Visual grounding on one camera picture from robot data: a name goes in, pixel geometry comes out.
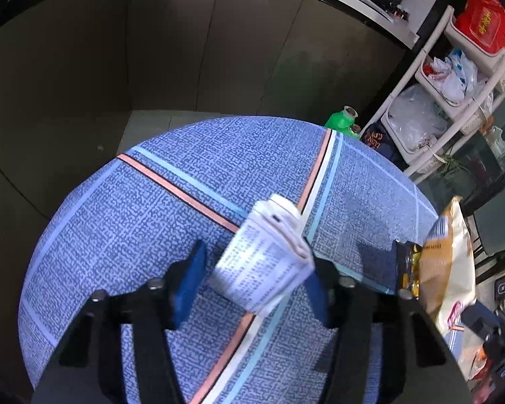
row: red plastic bag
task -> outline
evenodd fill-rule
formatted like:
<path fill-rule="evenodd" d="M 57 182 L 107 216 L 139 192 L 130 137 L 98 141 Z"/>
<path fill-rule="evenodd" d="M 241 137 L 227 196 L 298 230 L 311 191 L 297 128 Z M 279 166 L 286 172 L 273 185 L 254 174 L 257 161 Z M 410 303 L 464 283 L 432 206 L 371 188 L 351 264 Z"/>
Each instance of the red plastic bag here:
<path fill-rule="evenodd" d="M 467 0 L 466 10 L 454 24 L 488 53 L 505 48 L 505 9 L 499 0 Z"/>

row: metal bolt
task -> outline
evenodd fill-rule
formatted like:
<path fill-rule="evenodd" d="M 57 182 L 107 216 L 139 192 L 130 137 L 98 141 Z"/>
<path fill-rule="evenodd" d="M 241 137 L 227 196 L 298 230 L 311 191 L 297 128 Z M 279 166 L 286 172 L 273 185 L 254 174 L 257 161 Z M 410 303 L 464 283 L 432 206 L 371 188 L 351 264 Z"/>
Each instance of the metal bolt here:
<path fill-rule="evenodd" d="M 98 289 L 92 293 L 92 296 L 90 296 L 90 299 L 94 302 L 99 302 L 102 301 L 107 297 L 108 293 L 103 290 L 103 289 Z"/>
<path fill-rule="evenodd" d="M 405 301 L 409 301 L 410 299 L 413 299 L 413 293 L 407 289 L 400 289 L 399 296 L 401 299 L 404 299 Z"/>
<path fill-rule="evenodd" d="M 162 289 L 165 283 L 162 278 L 151 278 L 146 282 L 146 285 L 149 290 L 158 290 Z"/>
<path fill-rule="evenodd" d="M 347 289 L 353 289 L 356 287 L 357 282 L 354 278 L 351 278 L 349 276 L 341 276 L 339 278 L 339 284 Z"/>

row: round table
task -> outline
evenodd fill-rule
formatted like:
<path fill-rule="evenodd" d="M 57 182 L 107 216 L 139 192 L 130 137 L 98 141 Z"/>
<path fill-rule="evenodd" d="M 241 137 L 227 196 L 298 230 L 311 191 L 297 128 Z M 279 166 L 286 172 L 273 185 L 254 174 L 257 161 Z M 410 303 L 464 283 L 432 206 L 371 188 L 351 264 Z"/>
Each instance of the round table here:
<path fill-rule="evenodd" d="M 380 291 L 395 288 L 393 240 L 422 243 L 437 214 L 388 160 L 310 123 L 229 117 L 144 141 L 65 199 L 35 248 L 19 336 L 35 386 L 63 332 L 98 288 L 133 291 L 208 245 L 208 271 L 257 200 L 278 193 L 306 220 L 314 253 Z M 333 331 L 303 287 L 265 319 L 204 282 L 189 320 L 168 332 L 187 402 L 316 402 Z M 128 402 L 139 402 L 131 329 L 122 333 Z M 373 332 L 365 402 L 375 402 L 381 329 Z"/>

